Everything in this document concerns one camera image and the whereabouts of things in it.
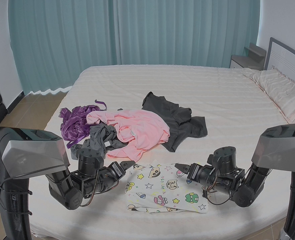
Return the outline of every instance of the nightstand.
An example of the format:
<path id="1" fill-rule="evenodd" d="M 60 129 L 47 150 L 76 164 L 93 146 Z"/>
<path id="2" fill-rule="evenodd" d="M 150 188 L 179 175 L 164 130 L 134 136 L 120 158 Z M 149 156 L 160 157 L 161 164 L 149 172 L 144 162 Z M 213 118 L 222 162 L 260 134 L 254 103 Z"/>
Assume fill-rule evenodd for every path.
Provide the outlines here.
<path id="1" fill-rule="evenodd" d="M 232 55 L 230 69 L 250 68 L 253 70 L 263 70 L 266 50 L 253 43 L 249 47 L 244 47 L 248 56 Z"/>

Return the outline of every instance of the mattress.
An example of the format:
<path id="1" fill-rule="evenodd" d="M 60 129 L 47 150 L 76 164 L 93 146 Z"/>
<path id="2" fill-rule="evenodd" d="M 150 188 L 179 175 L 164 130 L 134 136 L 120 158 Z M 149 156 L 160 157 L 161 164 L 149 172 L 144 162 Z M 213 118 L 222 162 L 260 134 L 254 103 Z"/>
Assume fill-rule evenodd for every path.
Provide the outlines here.
<path id="1" fill-rule="evenodd" d="M 208 155 L 223 146 L 235 146 L 237 166 L 248 169 L 260 134 L 268 127 L 286 124 L 273 102 L 243 73 L 250 69 L 229 69 L 173 65 L 96 66 L 83 71 L 46 126 L 60 135 L 60 108 L 104 101 L 109 112 L 142 108 L 143 98 L 152 91 L 182 107 L 192 116 L 204 116 L 208 136 L 187 138 L 175 153 L 157 145 L 143 154 L 139 164 L 193 162 L 204 165 Z M 77 169 L 70 160 L 69 170 Z M 124 159 L 105 158 L 104 165 Z M 30 179 L 31 231 L 60 240 L 94 239 L 238 239 L 286 216 L 291 173 L 273 170 L 255 202 L 247 208 L 232 201 L 209 204 L 209 212 L 180 213 L 127 211 L 124 189 L 118 187 L 94 197 L 87 207 L 67 210 L 51 197 L 45 176 Z M 216 193 L 211 199 L 227 198 Z"/>

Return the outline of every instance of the headboard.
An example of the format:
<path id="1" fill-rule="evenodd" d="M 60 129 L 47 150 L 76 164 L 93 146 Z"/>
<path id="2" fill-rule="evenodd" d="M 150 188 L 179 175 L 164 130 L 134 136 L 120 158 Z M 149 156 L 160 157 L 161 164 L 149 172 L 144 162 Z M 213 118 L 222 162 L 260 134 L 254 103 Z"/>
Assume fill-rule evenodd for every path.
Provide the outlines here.
<path id="1" fill-rule="evenodd" d="M 295 50 L 271 37 L 264 70 L 272 66 L 295 82 Z"/>

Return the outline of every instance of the clothing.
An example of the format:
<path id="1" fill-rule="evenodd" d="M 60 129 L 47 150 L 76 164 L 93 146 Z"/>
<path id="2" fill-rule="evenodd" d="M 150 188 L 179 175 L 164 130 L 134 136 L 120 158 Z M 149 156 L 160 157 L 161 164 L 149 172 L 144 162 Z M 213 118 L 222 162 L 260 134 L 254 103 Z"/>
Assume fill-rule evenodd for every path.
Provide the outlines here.
<path id="1" fill-rule="evenodd" d="M 120 110 L 113 114 L 93 111 L 86 116 L 86 120 L 88 124 L 102 121 L 114 126 L 117 138 L 129 143 L 126 147 L 107 152 L 109 158 L 128 157 L 137 162 L 143 152 L 169 139 L 168 125 L 157 114 L 146 110 Z"/>
<path id="2" fill-rule="evenodd" d="M 118 140 L 116 130 L 111 125 L 100 123 L 89 128 L 90 138 L 83 144 L 74 144 L 71 146 L 71 157 L 77 160 L 76 151 L 80 148 L 89 148 L 96 150 L 101 156 L 104 156 L 106 150 L 114 150 L 125 147 L 127 143 Z"/>
<path id="3" fill-rule="evenodd" d="M 175 164 L 135 164 L 129 171 L 125 188 L 126 209 L 149 213 L 194 211 L 207 213 L 208 201 L 199 183 L 187 181 L 187 175 Z"/>
<path id="4" fill-rule="evenodd" d="M 103 104 L 106 110 L 106 104 L 95 100 L 95 103 Z M 83 138 L 89 136 L 89 127 L 86 123 L 86 115 L 91 111 L 101 110 L 96 105 L 77 106 L 72 112 L 66 107 L 60 110 L 58 117 L 63 118 L 60 130 L 62 138 L 70 141 L 66 146 L 69 149 L 73 144 L 78 143 Z"/>
<path id="5" fill-rule="evenodd" d="M 169 126 L 169 141 L 162 145 L 170 152 L 175 152 L 187 137 L 200 138 L 207 135 L 205 117 L 192 117 L 190 108 L 169 102 L 164 96 L 155 96 L 150 91 L 144 98 L 142 106 L 143 110 L 158 114 Z"/>

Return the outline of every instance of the curtain fold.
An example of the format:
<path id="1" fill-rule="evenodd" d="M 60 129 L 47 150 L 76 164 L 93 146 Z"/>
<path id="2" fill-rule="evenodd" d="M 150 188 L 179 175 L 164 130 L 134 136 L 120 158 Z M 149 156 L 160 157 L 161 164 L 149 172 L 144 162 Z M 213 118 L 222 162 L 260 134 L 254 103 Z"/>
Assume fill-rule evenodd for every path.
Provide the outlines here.
<path id="1" fill-rule="evenodd" d="M 117 64 L 114 4 L 9 0 L 11 47 L 24 93 L 65 88 L 90 66 Z"/>
<path id="2" fill-rule="evenodd" d="M 90 66 L 229 67 L 256 43 L 260 0 L 9 0 L 24 92 L 73 85 Z"/>
<path id="3" fill-rule="evenodd" d="M 256 43 L 260 0 L 117 0 L 122 64 L 229 67 Z"/>

